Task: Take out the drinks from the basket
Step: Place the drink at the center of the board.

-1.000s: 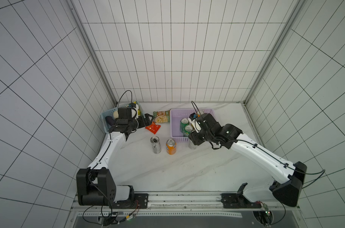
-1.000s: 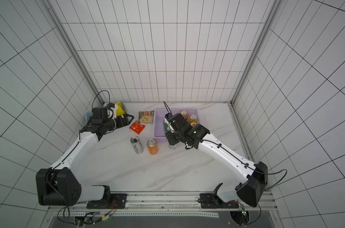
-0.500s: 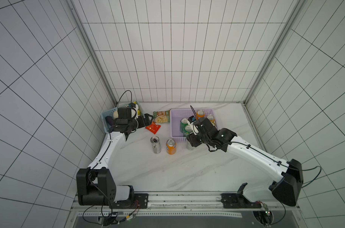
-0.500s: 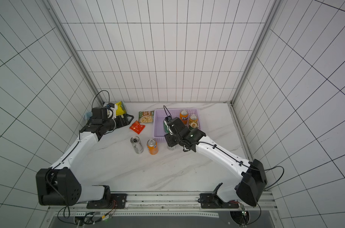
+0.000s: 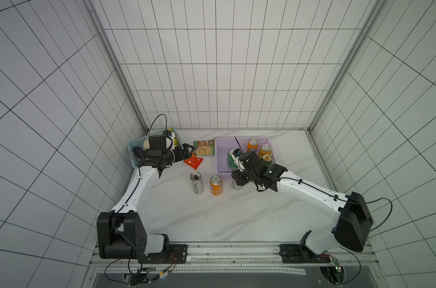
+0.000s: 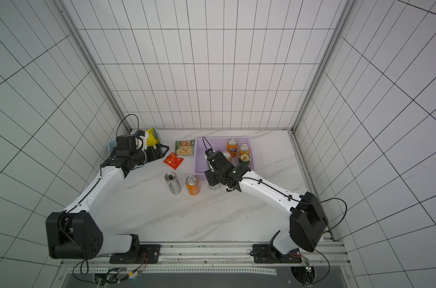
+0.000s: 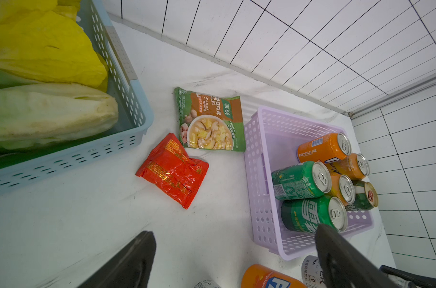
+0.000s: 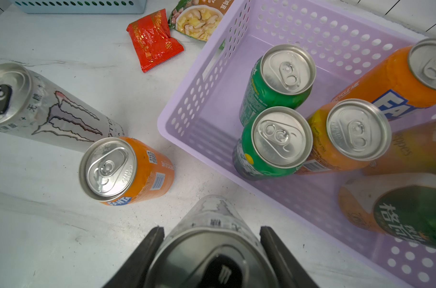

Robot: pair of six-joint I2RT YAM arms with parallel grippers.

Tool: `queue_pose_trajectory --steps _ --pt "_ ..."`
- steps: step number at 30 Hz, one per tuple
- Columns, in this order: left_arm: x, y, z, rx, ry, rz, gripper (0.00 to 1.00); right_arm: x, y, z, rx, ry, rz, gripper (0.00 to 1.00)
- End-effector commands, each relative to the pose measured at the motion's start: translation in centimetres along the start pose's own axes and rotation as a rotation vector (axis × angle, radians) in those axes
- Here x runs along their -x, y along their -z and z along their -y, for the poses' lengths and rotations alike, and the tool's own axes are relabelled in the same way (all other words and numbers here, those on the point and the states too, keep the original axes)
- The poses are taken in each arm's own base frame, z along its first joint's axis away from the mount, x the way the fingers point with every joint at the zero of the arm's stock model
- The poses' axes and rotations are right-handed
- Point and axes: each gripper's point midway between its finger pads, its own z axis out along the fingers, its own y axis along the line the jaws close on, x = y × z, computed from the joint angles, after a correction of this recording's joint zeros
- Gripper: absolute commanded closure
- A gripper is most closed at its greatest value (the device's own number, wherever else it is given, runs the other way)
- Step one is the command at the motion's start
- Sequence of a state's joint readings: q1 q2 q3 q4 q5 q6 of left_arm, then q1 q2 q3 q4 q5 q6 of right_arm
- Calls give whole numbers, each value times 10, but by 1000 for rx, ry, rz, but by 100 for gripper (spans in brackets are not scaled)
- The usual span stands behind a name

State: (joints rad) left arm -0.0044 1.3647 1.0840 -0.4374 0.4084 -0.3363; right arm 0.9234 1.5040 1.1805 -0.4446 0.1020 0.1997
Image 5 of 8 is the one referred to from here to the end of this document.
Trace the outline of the silver white drink can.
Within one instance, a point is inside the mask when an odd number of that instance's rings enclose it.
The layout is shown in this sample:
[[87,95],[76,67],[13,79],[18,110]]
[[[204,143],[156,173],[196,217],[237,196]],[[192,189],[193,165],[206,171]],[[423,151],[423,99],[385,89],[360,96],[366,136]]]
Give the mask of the silver white drink can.
[[192,183],[194,193],[195,194],[203,193],[204,185],[202,182],[202,175],[199,172],[193,172],[190,174],[190,180]]

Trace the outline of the purple plastic basket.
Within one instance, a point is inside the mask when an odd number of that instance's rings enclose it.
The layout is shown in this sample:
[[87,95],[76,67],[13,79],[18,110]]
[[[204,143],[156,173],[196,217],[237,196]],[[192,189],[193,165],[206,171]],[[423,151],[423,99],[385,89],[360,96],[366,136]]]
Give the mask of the purple plastic basket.
[[223,180],[231,179],[232,169],[228,166],[228,153],[230,150],[242,147],[247,149],[247,144],[250,139],[256,139],[259,144],[259,148],[262,145],[269,145],[271,148],[271,155],[273,161],[276,163],[279,159],[278,151],[272,143],[269,137],[265,136],[237,136],[237,140],[234,137],[228,138],[216,138],[214,141],[215,146],[215,173]]

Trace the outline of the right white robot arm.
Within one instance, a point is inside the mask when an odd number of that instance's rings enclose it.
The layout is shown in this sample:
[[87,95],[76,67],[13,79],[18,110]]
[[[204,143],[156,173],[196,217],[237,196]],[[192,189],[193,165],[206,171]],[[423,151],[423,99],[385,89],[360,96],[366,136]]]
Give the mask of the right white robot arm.
[[279,164],[266,165],[254,151],[234,158],[234,163],[237,169],[232,172],[232,178],[238,186],[251,182],[258,192],[270,189],[291,195],[332,220],[332,223],[321,229],[306,232],[300,241],[303,248],[313,254],[322,254],[340,247],[353,252],[364,250],[373,219],[362,195],[326,190]]

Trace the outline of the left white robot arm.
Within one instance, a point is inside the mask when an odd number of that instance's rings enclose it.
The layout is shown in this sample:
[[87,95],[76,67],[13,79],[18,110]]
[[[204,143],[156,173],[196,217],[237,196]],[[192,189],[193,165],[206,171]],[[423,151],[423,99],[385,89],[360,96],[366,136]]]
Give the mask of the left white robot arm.
[[193,147],[176,145],[176,134],[166,130],[148,137],[148,148],[135,146],[139,159],[134,178],[119,202],[97,218],[99,256],[102,259],[167,261],[171,257],[170,240],[165,234],[148,234],[141,221],[141,204],[163,171],[173,163],[192,156]]

